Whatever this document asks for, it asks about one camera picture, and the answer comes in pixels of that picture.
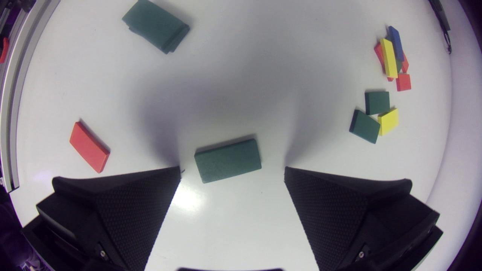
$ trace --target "red object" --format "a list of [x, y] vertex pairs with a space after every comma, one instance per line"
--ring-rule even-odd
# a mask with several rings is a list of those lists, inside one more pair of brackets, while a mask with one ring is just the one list
[[382, 52], [382, 45], [377, 43], [375, 46], [375, 53], [378, 56], [378, 60], [380, 60], [380, 64], [382, 64], [382, 69], [385, 72], [385, 62], [383, 62], [383, 52]]
[[5, 62], [5, 58], [7, 57], [7, 52], [8, 52], [8, 38], [3, 38], [3, 49], [1, 51], [0, 55], [0, 63]]
[[403, 53], [403, 59], [404, 59], [404, 61], [402, 62], [402, 72], [407, 73], [407, 71], [408, 71], [408, 60], [407, 60], [407, 57], [405, 56], [405, 53]]
[[81, 122], [74, 124], [70, 143], [82, 158], [97, 172], [101, 173], [110, 152], [95, 139]]
[[410, 83], [410, 74], [399, 73], [397, 78], [397, 91], [409, 89], [412, 89], [412, 84]]

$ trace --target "rectangular block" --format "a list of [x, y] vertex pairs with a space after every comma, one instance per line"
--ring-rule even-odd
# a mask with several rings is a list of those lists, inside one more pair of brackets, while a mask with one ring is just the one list
[[255, 139], [198, 152], [194, 155], [203, 183], [261, 169]]
[[104, 170], [109, 150], [102, 146], [81, 122], [74, 124], [70, 144], [97, 173]]
[[410, 74], [401, 73], [397, 78], [397, 91], [404, 91], [412, 89], [412, 83], [410, 82]]
[[165, 54], [174, 52], [189, 26], [148, 0], [139, 0], [122, 20]]
[[395, 59], [395, 62], [397, 63], [397, 72], [400, 73], [402, 71], [402, 62], [398, 59]]
[[384, 136], [395, 127], [398, 126], [398, 109], [392, 109], [392, 111], [379, 115], [378, 123], [380, 124], [380, 135]]
[[407, 60], [407, 57], [405, 56], [405, 53], [403, 53], [402, 72], [407, 73], [407, 71], [408, 71], [408, 60]]
[[367, 115], [390, 111], [390, 96], [387, 91], [366, 92], [365, 109]]
[[380, 44], [382, 45], [383, 51], [383, 62], [385, 64], [385, 74], [387, 77], [397, 78], [397, 62], [395, 61], [395, 53], [393, 51], [392, 43], [387, 39], [381, 39]]
[[382, 69], [385, 70], [385, 63], [383, 62], [382, 44], [377, 43], [374, 50], [376, 56], [378, 57], [378, 60], [380, 61], [380, 64], [382, 65]]
[[400, 33], [394, 27], [389, 26], [388, 32], [390, 34], [391, 41], [393, 43], [393, 51], [395, 52], [395, 58], [403, 61], [403, 49], [402, 41], [400, 40]]
[[355, 110], [351, 120], [350, 132], [375, 144], [379, 131], [380, 124], [376, 120], [360, 110]]

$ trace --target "yellow block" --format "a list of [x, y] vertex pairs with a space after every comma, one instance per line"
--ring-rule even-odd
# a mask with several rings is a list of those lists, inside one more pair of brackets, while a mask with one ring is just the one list
[[380, 124], [379, 135], [384, 136], [386, 133], [398, 126], [398, 108], [392, 109], [390, 112], [378, 116]]
[[381, 39], [383, 61], [385, 62], [385, 74], [390, 78], [398, 78], [397, 61], [395, 60], [395, 51], [393, 44], [387, 39]]

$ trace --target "white surface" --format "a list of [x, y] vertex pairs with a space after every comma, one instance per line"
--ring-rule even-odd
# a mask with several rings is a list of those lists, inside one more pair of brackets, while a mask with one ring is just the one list
[[[72, 178], [186, 171], [146, 270], [317, 270], [284, 166], [412, 179], [425, 201], [442, 160], [451, 70], [427, 1], [155, 1], [191, 26], [164, 55], [128, 30], [134, 0], [62, 0], [31, 60], [17, 130], [23, 225]], [[373, 51], [393, 25], [412, 90]], [[348, 132], [367, 89], [386, 88], [400, 126], [376, 145]], [[69, 145], [79, 118], [111, 149], [98, 175]], [[256, 134], [263, 169], [202, 184], [196, 148]]]
[[421, 268], [447, 270], [469, 233], [482, 198], [482, 53], [456, 0], [444, 5], [453, 52], [452, 116], [444, 158], [427, 203], [444, 233]]

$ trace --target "green block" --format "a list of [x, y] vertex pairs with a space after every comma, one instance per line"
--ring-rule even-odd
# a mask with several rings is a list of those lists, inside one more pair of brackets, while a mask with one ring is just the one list
[[397, 63], [397, 72], [400, 73], [402, 70], [402, 62], [398, 59], [395, 59], [395, 62]]
[[261, 169], [255, 139], [198, 152], [194, 155], [203, 183], [241, 175]]
[[390, 96], [388, 92], [366, 92], [365, 109], [367, 115], [375, 115], [390, 111]]
[[148, 0], [139, 0], [122, 20], [165, 54], [174, 52], [189, 26]]
[[351, 120], [350, 132], [375, 144], [380, 132], [380, 124], [360, 110], [355, 110]]

